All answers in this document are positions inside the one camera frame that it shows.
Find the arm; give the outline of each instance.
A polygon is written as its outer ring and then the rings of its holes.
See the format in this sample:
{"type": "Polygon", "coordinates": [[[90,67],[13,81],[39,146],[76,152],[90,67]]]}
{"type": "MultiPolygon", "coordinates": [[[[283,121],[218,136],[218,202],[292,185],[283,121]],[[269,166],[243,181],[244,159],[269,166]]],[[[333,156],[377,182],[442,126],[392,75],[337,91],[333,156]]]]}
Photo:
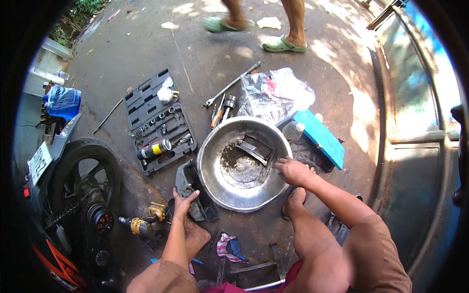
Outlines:
{"type": "Polygon", "coordinates": [[[307,165],[290,157],[274,164],[285,182],[295,187],[303,187],[314,193],[349,229],[375,212],[355,196],[326,182],[311,172],[307,165]]]}
{"type": "Polygon", "coordinates": [[[173,262],[181,266],[185,270],[189,270],[189,263],[187,261],[186,239],[184,235],[184,220],[187,217],[187,212],[190,203],[199,195],[200,191],[196,190],[189,197],[182,198],[173,188],[174,202],[174,216],[171,229],[169,230],[168,240],[161,256],[161,262],[173,262]]]}

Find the plants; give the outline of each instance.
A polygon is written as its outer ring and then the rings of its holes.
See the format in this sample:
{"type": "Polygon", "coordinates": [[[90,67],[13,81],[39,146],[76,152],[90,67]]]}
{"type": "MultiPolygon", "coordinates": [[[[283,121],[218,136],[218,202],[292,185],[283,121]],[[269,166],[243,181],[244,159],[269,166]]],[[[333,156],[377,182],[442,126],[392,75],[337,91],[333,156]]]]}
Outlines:
{"type": "Polygon", "coordinates": [[[73,39],[82,32],[93,15],[98,13],[107,3],[107,0],[74,0],[72,7],[53,27],[49,37],[62,46],[71,48],[73,39]]]}
{"type": "Polygon", "coordinates": [[[104,6],[103,0],[75,0],[69,16],[72,21],[83,28],[90,18],[104,6]]]}
{"type": "Polygon", "coordinates": [[[49,34],[49,37],[56,41],[57,43],[61,44],[64,47],[71,48],[72,47],[72,36],[66,33],[60,24],[56,24],[54,29],[49,34]]]}

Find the motorcycle wheel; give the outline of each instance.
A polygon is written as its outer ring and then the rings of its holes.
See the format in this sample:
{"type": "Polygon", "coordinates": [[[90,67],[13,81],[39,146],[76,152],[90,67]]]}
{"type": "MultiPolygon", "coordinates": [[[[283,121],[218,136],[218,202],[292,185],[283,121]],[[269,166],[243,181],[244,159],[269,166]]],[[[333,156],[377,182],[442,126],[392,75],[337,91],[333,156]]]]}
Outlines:
{"type": "Polygon", "coordinates": [[[111,149],[95,137],[83,137],[68,143],[54,169],[51,193],[48,196],[51,211],[60,212],[71,202],[81,200],[83,191],[79,183],[86,176],[95,180],[94,177],[101,170],[104,170],[106,179],[103,182],[96,180],[96,183],[101,189],[104,204],[111,209],[121,189],[121,172],[111,149]],[[93,159],[97,163],[82,173],[79,170],[80,162],[86,159],[93,159]]]}

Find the striped cloth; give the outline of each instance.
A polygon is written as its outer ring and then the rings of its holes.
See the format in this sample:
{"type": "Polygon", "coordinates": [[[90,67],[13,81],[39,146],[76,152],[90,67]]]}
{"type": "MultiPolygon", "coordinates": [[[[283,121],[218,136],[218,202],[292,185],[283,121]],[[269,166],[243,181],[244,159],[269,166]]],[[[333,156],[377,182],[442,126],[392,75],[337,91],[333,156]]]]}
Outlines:
{"type": "Polygon", "coordinates": [[[235,238],[236,238],[236,236],[228,236],[225,233],[221,234],[221,238],[220,238],[220,240],[218,240],[218,243],[217,243],[217,254],[218,254],[218,256],[220,256],[220,257],[226,256],[229,261],[234,262],[234,263],[238,263],[238,262],[248,263],[247,261],[245,261],[241,258],[238,258],[238,257],[236,257],[233,254],[228,252],[228,250],[227,250],[228,242],[232,239],[235,239],[235,238]]]}

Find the motorcycle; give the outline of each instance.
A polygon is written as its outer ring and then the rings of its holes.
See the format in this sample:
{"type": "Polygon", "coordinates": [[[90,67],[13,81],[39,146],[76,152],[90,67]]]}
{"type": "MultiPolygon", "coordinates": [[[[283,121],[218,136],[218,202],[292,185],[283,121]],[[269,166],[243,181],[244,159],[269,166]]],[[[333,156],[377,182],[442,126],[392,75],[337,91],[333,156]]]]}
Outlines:
{"type": "Polygon", "coordinates": [[[34,252],[49,275],[72,292],[113,292],[120,273],[109,234],[110,212],[121,187],[121,173],[111,149],[94,137],[70,141],[76,115],[43,143],[24,178],[23,206],[32,220],[34,252]]]}

